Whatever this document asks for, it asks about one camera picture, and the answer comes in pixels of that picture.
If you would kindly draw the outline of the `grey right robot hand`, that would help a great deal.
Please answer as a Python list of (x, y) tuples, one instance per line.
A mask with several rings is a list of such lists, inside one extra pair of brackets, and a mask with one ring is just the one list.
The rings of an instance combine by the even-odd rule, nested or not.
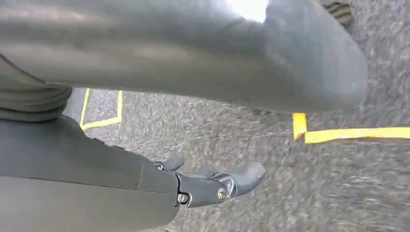
[(254, 190), (265, 167), (181, 173), (85, 135), (63, 114), (76, 87), (165, 93), (258, 110), (351, 108), (366, 56), (317, 0), (3, 0), (0, 229), (135, 232), (180, 208)]

